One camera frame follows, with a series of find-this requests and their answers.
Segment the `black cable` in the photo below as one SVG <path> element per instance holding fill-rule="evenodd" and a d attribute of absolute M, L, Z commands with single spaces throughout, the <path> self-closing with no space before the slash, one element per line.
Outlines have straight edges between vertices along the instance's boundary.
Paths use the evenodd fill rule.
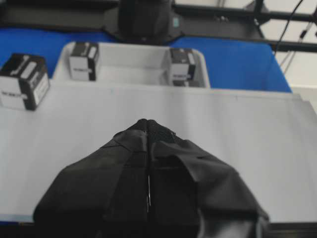
<path fill-rule="evenodd" d="M 282 39 L 283 39 L 283 37 L 284 37 L 284 35 L 285 35 L 285 32 L 286 32 L 286 30 L 287 30 L 287 28 L 288 28 L 288 25 L 289 25 L 290 21 L 293 19 L 296 10 L 297 10 L 298 7 L 302 4 L 303 1 L 304 1 L 304 0 L 300 0 L 300 1 L 298 2 L 298 4 L 296 5 L 296 7 L 294 8 L 292 14 L 290 15 L 289 19 L 287 20 L 287 23 L 286 23 L 286 25 L 285 25 L 284 31 L 283 31 L 281 37 L 279 38 L 278 43 L 276 44 L 274 55 L 276 55 L 276 52 L 278 51 L 278 48 L 279 48 L 279 46 L 280 46 L 280 44 L 281 44 L 281 42 L 282 42 Z"/>
<path fill-rule="evenodd" d="M 302 43 L 307 32 L 311 29 L 311 27 L 313 26 L 312 22 L 309 22 L 308 25 L 306 26 L 306 28 L 302 31 L 301 35 L 298 38 L 298 43 Z M 292 54 L 292 51 L 288 51 L 287 55 L 285 56 L 285 58 L 282 60 L 281 64 L 279 65 L 280 67 L 283 66 L 283 64 L 287 61 L 287 59 L 290 57 L 290 55 Z"/>

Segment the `cardboard box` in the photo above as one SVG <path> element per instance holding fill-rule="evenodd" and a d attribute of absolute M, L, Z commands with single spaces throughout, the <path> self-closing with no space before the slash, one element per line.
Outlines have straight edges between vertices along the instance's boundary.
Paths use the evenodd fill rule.
<path fill-rule="evenodd" d="M 74 80 L 96 81 L 101 67 L 99 44 L 76 42 L 69 61 Z"/>
<path fill-rule="evenodd" d="M 35 110 L 49 90 L 45 59 L 12 54 L 0 70 L 0 100 L 4 107 Z"/>

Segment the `black metal frame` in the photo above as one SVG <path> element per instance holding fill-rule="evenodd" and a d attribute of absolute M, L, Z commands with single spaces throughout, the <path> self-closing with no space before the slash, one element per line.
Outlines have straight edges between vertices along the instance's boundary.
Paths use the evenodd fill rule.
<path fill-rule="evenodd" d="M 0 14 L 0 27 L 31 27 L 58 31 L 103 31 L 104 11 L 116 7 L 115 0 L 40 1 L 7 0 Z M 260 26 L 271 19 L 288 20 L 290 12 L 264 11 L 264 0 L 255 0 L 254 9 L 219 8 L 175 4 L 174 11 L 185 21 L 183 35 L 215 37 L 269 44 L 275 50 L 277 41 L 265 39 Z M 313 22 L 312 14 L 296 13 L 293 21 Z M 282 41 L 279 51 L 317 53 L 317 44 Z"/>

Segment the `printed label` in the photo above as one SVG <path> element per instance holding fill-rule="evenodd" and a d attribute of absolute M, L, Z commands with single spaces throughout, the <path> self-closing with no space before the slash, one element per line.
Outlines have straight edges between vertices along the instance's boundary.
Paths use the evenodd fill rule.
<path fill-rule="evenodd" d="M 21 68 L 24 66 L 24 64 L 26 63 L 26 61 L 28 61 L 30 57 L 25 55 L 23 56 L 23 62 L 19 65 L 19 67 L 16 70 L 12 70 L 10 75 L 14 75 L 14 74 L 18 74 L 21 70 Z"/>
<path fill-rule="evenodd" d="M 38 86 L 34 90 L 34 99 L 35 99 L 36 105 L 40 103 L 40 101 L 43 99 L 48 89 L 49 89 L 49 79 L 48 79 L 48 75 L 45 74 L 41 82 L 38 84 Z"/>
<path fill-rule="evenodd" d="M 28 96 L 23 93 L 21 94 L 21 93 L 12 93 L 12 92 L 4 92 L 4 91 L 2 91 L 1 93 L 2 95 L 8 96 L 8 97 L 22 98 L 24 100 L 28 99 Z"/>
<path fill-rule="evenodd" d="M 88 48 L 89 48 L 89 43 L 85 43 L 85 50 L 84 52 L 81 53 L 81 56 L 85 56 L 87 54 Z"/>
<path fill-rule="evenodd" d="M 88 58 L 91 58 L 91 59 L 94 58 L 96 51 L 97 51 L 97 48 L 95 46 L 91 47 Z"/>
<path fill-rule="evenodd" d="M 26 66 L 25 70 L 21 74 L 21 78 L 27 79 L 32 73 L 32 71 L 35 69 L 36 65 L 37 64 L 33 61 L 29 62 L 28 66 Z"/>
<path fill-rule="evenodd" d="M 188 59 L 190 64 L 195 64 L 194 56 L 192 53 L 188 53 Z"/>

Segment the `white box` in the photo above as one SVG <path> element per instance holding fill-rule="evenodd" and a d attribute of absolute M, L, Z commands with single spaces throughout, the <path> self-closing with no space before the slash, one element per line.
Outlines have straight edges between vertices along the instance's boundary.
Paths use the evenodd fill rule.
<path fill-rule="evenodd" d="M 189 48 L 171 48 L 170 54 L 166 59 L 170 62 L 169 68 L 169 84 L 173 86 L 195 86 L 197 81 L 195 78 L 196 62 L 192 49 Z"/>
<path fill-rule="evenodd" d="M 69 61 L 73 79 L 96 81 L 100 70 L 99 44 L 76 42 Z"/>
<path fill-rule="evenodd" d="M 13 54 L 0 71 L 4 107 L 34 111 L 50 87 L 45 59 Z"/>

